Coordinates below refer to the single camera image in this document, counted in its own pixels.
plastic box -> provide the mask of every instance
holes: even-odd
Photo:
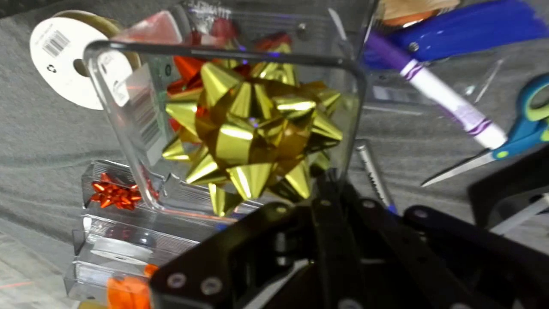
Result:
[[[86,63],[103,107],[115,128],[132,176],[144,198],[144,207],[158,212],[184,212],[182,217],[210,220],[211,203],[206,188],[187,186],[186,169],[161,159],[163,148],[175,138],[165,112],[167,88],[180,76],[174,56],[191,56],[206,61],[244,61],[292,64],[299,81],[323,81],[343,95],[333,123],[343,133],[343,141],[330,150],[330,176],[343,178],[350,162],[354,135],[366,97],[366,76],[357,66],[362,44],[371,26],[376,2],[292,2],[292,0],[234,0],[186,2],[158,13],[127,30],[115,42],[98,42],[88,47]],[[223,50],[204,44],[189,44],[194,32],[208,33],[216,18],[239,26],[239,50]],[[251,47],[273,33],[292,38],[292,54],[249,52]],[[113,52],[136,52],[143,66],[127,80],[113,81],[105,64]],[[264,195],[259,202],[244,203],[239,214],[249,214],[259,205],[278,200]]]

ribbon spool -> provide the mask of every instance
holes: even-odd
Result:
[[[91,13],[59,13],[33,30],[29,40],[33,64],[48,87],[67,102],[103,111],[83,57],[89,44],[115,38],[120,32],[115,23]],[[100,63],[107,87],[117,90],[139,68],[139,56],[107,52]]]

red gift bow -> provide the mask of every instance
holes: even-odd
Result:
[[[143,202],[136,184],[122,188],[107,174],[101,174],[98,183],[91,183],[91,188],[95,191],[91,202],[100,203],[101,208],[136,210],[136,205]]]

gray fabric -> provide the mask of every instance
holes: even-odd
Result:
[[[33,26],[62,9],[84,9],[115,18],[129,26],[156,13],[170,0],[98,0],[62,2],[41,13],[28,13],[0,21],[0,217],[69,241],[81,214],[81,176],[93,159],[124,160],[113,131],[101,112],[64,102],[47,87],[31,64],[28,40]],[[530,78],[548,73],[549,44],[525,44],[441,64],[453,80],[475,71],[479,64],[505,57],[506,64],[479,109],[510,129],[515,121],[515,99]],[[405,117],[367,112],[359,140],[371,140],[379,169],[398,207],[429,205],[472,220],[467,186],[505,167],[491,166],[460,179],[421,190],[419,184],[438,171],[465,160],[481,147],[462,129],[439,117]],[[350,179],[367,196],[369,184],[362,164],[354,159]]]

blue object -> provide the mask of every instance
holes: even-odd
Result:
[[[549,28],[525,0],[489,0],[397,32],[390,42],[421,63],[433,63],[542,38],[549,38]],[[366,50],[364,63],[369,69],[388,69],[373,50]]]
[[[510,133],[508,143],[493,152],[494,162],[525,153],[549,143],[549,99],[534,107],[541,92],[549,90],[549,75],[532,80],[518,97],[518,121]]]

